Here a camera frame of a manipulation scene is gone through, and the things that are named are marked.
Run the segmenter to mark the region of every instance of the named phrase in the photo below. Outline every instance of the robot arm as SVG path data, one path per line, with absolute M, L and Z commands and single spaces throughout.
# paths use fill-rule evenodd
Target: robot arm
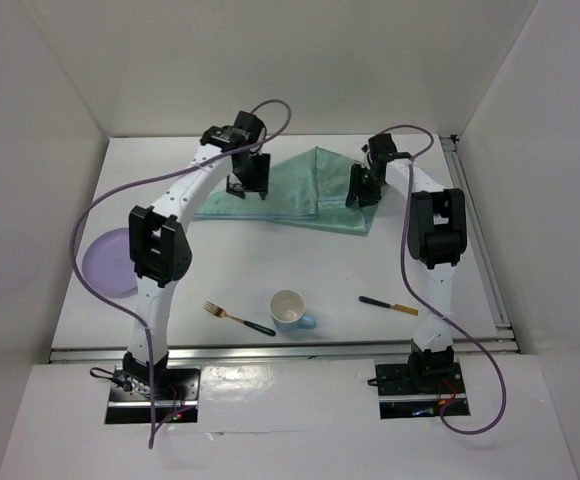
M 246 151 L 203 166 L 223 152 L 258 142 L 265 125 L 254 114 L 240 112 L 233 126 L 212 127 L 201 138 L 201 146 L 191 165 L 199 169 L 179 178 L 149 207 L 137 206 L 129 217 L 130 258 L 138 280 L 137 313 L 152 334 L 155 378 L 165 371 L 168 361 L 167 328 L 172 297 L 178 281 L 192 263 L 186 231 L 195 212 L 216 185 L 227 178 L 227 191 L 245 198 L 245 192 L 267 195 L 270 155 Z M 144 327 L 136 324 L 123 370 L 146 382 L 148 345 Z
M 399 152 L 389 134 L 370 138 L 363 151 L 365 164 L 352 167 L 346 205 L 374 205 L 386 185 L 406 197 L 411 155 Z M 445 188 L 416 165 L 413 175 L 408 250 L 418 260 L 424 296 L 439 311 L 450 314 L 452 279 L 467 247 L 465 197 L 460 189 Z M 450 326 L 426 309 L 412 338 L 409 363 L 415 381 L 423 378 L 418 383 L 424 384 L 427 375 L 450 371 L 454 362 L 452 343 Z

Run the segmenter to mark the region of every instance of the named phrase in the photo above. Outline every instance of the wall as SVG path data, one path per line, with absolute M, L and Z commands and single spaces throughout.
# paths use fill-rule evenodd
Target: wall
M 270 97 L 292 133 L 461 132 L 535 0 L 28 3 L 109 136 L 161 136 Z
M 580 1 L 541 0 L 460 145 L 506 306 L 580 474 Z
M 69 228 L 106 143 L 22 4 L 0 0 L 0 463 L 30 367 L 49 351 Z

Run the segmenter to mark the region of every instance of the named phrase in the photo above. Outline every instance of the mug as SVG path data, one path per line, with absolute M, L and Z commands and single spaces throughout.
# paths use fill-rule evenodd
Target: mug
M 297 328 L 312 330 L 317 326 L 317 320 L 306 315 L 306 304 L 303 297 L 294 290 L 281 290 L 272 296 L 270 315 L 272 321 L 282 332 L 290 332 Z

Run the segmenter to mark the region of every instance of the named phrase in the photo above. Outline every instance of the green cloth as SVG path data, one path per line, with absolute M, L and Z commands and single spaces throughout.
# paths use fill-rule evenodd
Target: green cloth
M 217 192 L 206 200 L 197 219 L 251 219 L 335 233 L 366 235 L 377 207 L 347 208 L 350 168 L 354 160 L 315 147 L 270 169 L 268 197 L 246 200 Z

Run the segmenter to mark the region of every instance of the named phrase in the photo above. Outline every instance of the gold fork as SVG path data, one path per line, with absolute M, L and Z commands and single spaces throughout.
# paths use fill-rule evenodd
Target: gold fork
M 277 332 L 275 332 L 271 328 L 264 327 L 263 325 L 258 325 L 256 323 L 252 323 L 252 322 L 249 322 L 248 320 L 243 320 L 243 319 L 238 318 L 238 317 L 233 317 L 232 315 L 228 315 L 223 308 L 215 305 L 214 303 L 206 302 L 206 304 L 204 305 L 203 308 L 207 312 L 210 312 L 211 314 L 213 314 L 215 317 L 231 318 L 239 323 L 244 324 L 246 327 L 250 327 L 253 330 L 257 330 L 258 332 L 265 333 L 266 335 L 270 335 L 271 337 L 274 337 L 277 334 Z

